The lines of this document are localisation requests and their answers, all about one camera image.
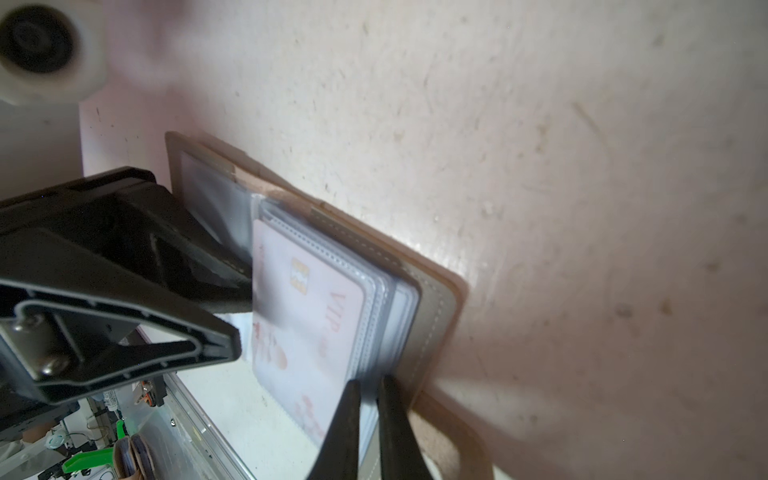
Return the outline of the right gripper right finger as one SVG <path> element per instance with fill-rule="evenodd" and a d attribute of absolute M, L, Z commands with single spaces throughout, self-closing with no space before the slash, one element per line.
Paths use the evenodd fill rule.
<path fill-rule="evenodd" d="M 384 375 L 378 387 L 380 470 L 383 480 L 432 480 L 414 435 L 397 380 Z"/>

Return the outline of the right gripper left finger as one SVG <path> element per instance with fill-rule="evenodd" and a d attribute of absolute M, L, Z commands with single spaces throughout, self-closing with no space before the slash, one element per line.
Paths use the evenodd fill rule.
<path fill-rule="evenodd" d="M 360 382 L 350 380 L 345 385 L 307 480 L 355 480 L 358 478 L 360 410 Z"/>

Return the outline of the grey card holder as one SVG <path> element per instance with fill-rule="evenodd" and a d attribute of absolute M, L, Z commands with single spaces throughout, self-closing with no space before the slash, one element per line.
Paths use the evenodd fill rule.
<path fill-rule="evenodd" d="M 436 463 L 442 478 L 493 478 L 493 462 L 485 442 L 466 422 L 424 391 L 427 377 L 464 306 L 465 282 L 341 210 L 298 190 L 254 160 L 229 158 L 178 132 L 167 132 L 165 142 L 171 183 L 178 198 L 188 197 L 182 188 L 181 172 L 181 156 L 188 153 L 232 184 L 286 201 L 333 239 L 375 265 L 387 266 L 415 283 L 421 298 L 414 324 L 408 331 L 404 357 L 394 376 L 417 421 L 416 438 L 428 458 Z"/>

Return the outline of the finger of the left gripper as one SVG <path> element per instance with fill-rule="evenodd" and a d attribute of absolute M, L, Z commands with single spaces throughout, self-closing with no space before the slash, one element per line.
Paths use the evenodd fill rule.
<path fill-rule="evenodd" d="M 42 228 L 212 313 L 252 307 L 252 269 L 153 173 L 123 167 L 1 202 L 1 231 Z"/>
<path fill-rule="evenodd" d="M 20 395 L 63 404 L 241 354 L 236 327 L 86 248 L 1 238 L 1 376 Z"/>

